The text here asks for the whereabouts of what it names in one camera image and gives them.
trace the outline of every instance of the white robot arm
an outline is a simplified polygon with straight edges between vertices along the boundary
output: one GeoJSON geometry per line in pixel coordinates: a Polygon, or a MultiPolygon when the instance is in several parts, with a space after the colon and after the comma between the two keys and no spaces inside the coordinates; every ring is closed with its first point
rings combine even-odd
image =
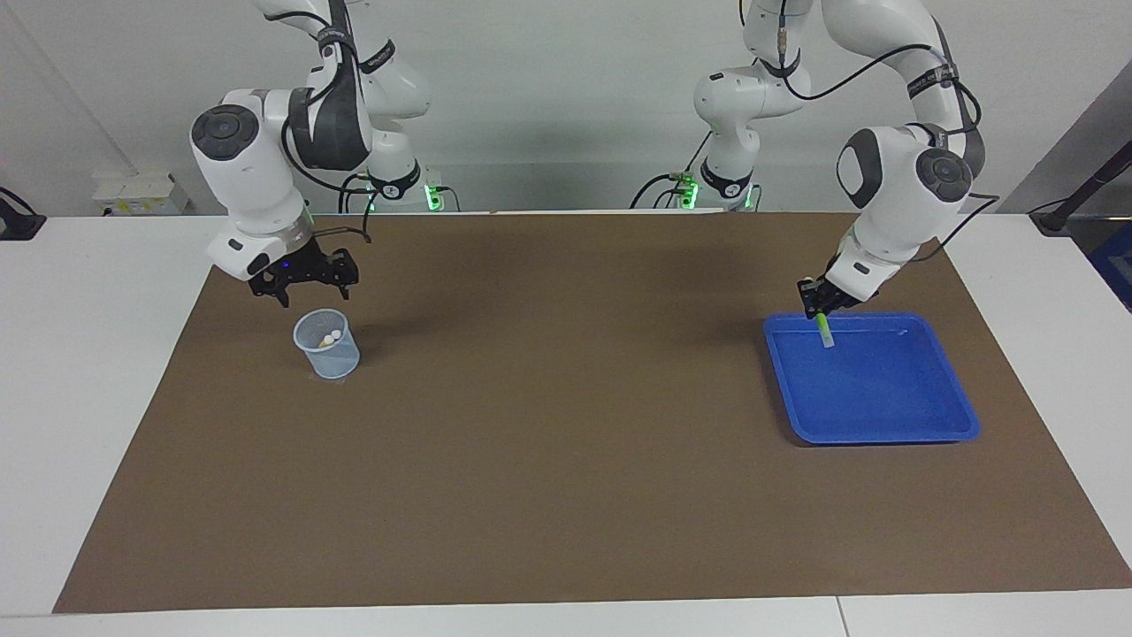
{"type": "MultiPolygon", "coordinates": [[[[707,205],[745,200],[758,152],[752,120],[816,98],[799,46],[813,2],[755,0],[745,32],[755,63],[700,83],[696,111],[713,131],[696,177],[707,205]]],[[[843,148],[838,179],[861,214],[826,273],[799,282],[811,317],[871,299],[960,210],[985,161],[943,31],[919,0],[823,0],[822,9],[838,44],[903,77],[917,121],[863,129],[843,148]]]]}
{"type": "Polygon", "coordinates": [[[333,284],[349,298],[357,265],[344,249],[321,251],[291,167],[365,165],[375,196],[423,205],[420,164],[394,120],[423,114],[429,89],[396,58],[391,40],[354,35],[343,0],[254,1],[269,21],[314,37],[323,64],[311,70],[308,86],[232,91],[197,118],[194,156],[229,210],[208,255],[256,295],[273,295],[284,307],[286,286],[295,282],[333,284]]]}

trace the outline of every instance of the black band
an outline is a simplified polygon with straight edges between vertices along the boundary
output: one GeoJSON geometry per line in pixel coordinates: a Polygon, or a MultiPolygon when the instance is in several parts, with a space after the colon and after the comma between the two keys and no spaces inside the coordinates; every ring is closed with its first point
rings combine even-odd
{"type": "Polygon", "coordinates": [[[369,75],[375,70],[384,67],[386,63],[388,63],[388,61],[393,59],[393,54],[396,52],[397,48],[396,45],[393,44],[393,41],[391,40],[385,43],[385,46],[381,46],[380,51],[374,53],[374,55],[370,59],[358,64],[358,69],[361,70],[363,75],[369,75]]]}
{"type": "Polygon", "coordinates": [[[752,170],[743,179],[728,179],[726,177],[720,177],[707,167],[707,162],[700,167],[700,174],[704,178],[704,183],[710,186],[712,189],[719,191],[719,196],[724,199],[734,199],[743,193],[743,189],[751,183],[751,177],[755,173],[752,170]]]}
{"type": "Polygon", "coordinates": [[[377,189],[378,193],[385,197],[387,200],[396,201],[405,197],[405,192],[410,188],[417,184],[421,178],[421,164],[417,162],[413,164],[413,169],[409,171],[409,174],[400,179],[394,179],[393,181],[384,181],[376,177],[370,177],[369,181],[377,189]]]}
{"type": "MultiPolygon", "coordinates": [[[[908,97],[916,97],[916,95],[919,95],[936,84],[951,83],[957,79],[959,79],[959,69],[957,69],[954,64],[942,64],[935,67],[934,69],[908,83],[908,97]]],[[[944,84],[943,87],[950,88],[951,85],[944,84]]]]}
{"type": "Polygon", "coordinates": [[[763,66],[766,67],[766,72],[771,74],[772,76],[779,79],[782,79],[783,77],[789,77],[794,75],[794,71],[798,70],[798,67],[801,66],[801,51],[798,51],[798,57],[794,59],[794,63],[791,63],[786,68],[779,68],[767,62],[766,60],[762,60],[762,62],[763,66]]]}
{"type": "Polygon", "coordinates": [[[310,121],[307,118],[307,98],[310,97],[311,89],[294,88],[291,91],[291,100],[288,104],[288,118],[291,123],[291,138],[294,139],[294,149],[299,152],[299,160],[303,165],[310,165],[315,154],[315,143],[310,135],[310,121]]]}
{"type": "Polygon", "coordinates": [[[318,48],[325,49],[332,44],[341,44],[343,49],[349,49],[355,51],[353,43],[353,35],[350,35],[344,28],[338,28],[336,26],[328,26],[323,31],[318,32],[318,48]]]}

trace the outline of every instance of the black stand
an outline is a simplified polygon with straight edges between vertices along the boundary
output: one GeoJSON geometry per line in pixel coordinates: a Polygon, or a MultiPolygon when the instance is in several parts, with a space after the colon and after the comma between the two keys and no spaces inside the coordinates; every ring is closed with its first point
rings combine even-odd
{"type": "Polygon", "coordinates": [[[1049,214],[1034,213],[1030,218],[1034,224],[1038,226],[1038,230],[1047,236],[1067,236],[1069,231],[1065,229],[1065,223],[1069,222],[1069,217],[1073,215],[1078,208],[1081,207],[1084,201],[1089,200],[1092,195],[1097,193],[1097,190],[1103,188],[1105,183],[1108,183],[1113,179],[1116,179],[1129,165],[1132,165],[1132,141],[1124,144],[1110,160],[1108,160],[1105,165],[1097,171],[1096,174],[1089,178],[1080,188],[1077,189],[1065,203],[1057,206],[1057,209],[1050,212],[1049,214]]]}
{"type": "Polygon", "coordinates": [[[0,232],[0,241],[29,241],[48,219],[42,214],[20,214],[3,199],[0,199],[0,218],[5,224],[5,231],[0,232]]]}

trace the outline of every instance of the clear plastic cup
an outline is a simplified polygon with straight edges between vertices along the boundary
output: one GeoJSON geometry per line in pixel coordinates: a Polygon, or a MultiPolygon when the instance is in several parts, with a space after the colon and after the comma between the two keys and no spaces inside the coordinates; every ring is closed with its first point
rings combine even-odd
{"type": "Polygon", "coordinates": [[[307,355],[315,373],[327,380],[345,378],[354,371],[361,353],[350,334],[350,322],[345,313],[337,309],[316,309],[299,318],[294,325],[294,345],[307,355]],[[335,332],[342,338],[324,346],[326,338],[335,332]]]}

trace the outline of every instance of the white wall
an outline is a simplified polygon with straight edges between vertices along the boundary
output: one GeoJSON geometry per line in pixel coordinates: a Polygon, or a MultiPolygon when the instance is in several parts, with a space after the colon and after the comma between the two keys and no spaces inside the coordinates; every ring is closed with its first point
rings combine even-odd
{"type": "MultiPolygon", "coordinates": [[[[294,86],[317,58],[308,38],[241,0],[5,2],[129,162],[173,172],[204,212],[218,206],[188,149],[192,119],[230,88],[294,86]]],[[[729,0],[378,5],[398,52],[436,88],[434,110],[409,123],[421,158],[469,208],[627,205],[649,177],[683,167],[703,136],[692,109],[698,78],[749,62],[729,0]]],[[[1127,0],[927,5],[987,110],[983,191],[1012,190],[1132,57],[1127,0]]],[[[861,63],[820,20],[805,49],[815,87],[861,63]]],[[[14,80],[0,76],[0,178],[50,201],[51,213],[87,210],[78,173],[120,166],[112,153],[97,156],[109,150],[89,130],[43,130],[35,120],[54,126],[59,107],[45,88],[17,80],[31,95],[18,109],[8,104],[14,80]],[[33,174],[63,164],[74,169],[66,191],[33,174]]],[[[848,207],[832,169],[844,140],[861,126],[910,119],[903,86],[882,68],[801,113],[760,122],[764,209],[848,207]]],[[[331,208],[333,197],[302,187],[316,209],[331,208]]]]}

